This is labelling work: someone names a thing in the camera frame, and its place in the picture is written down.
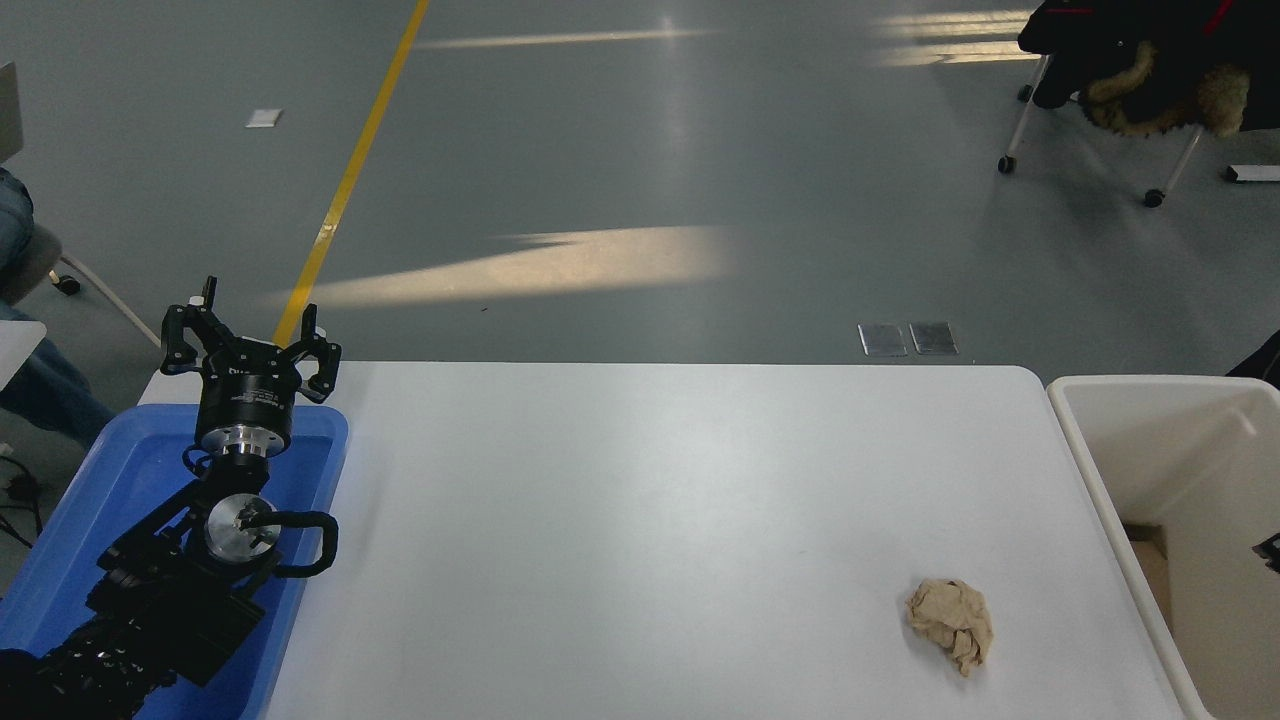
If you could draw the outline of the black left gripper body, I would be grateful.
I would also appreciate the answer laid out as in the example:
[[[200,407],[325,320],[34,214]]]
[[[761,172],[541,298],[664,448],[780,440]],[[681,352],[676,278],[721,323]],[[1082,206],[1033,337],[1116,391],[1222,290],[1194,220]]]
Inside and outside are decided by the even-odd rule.
[[[301,377],[283,348],[253,340],[220,345],[206,352],[200,373],[198,436],[233,427],[292,433]]]

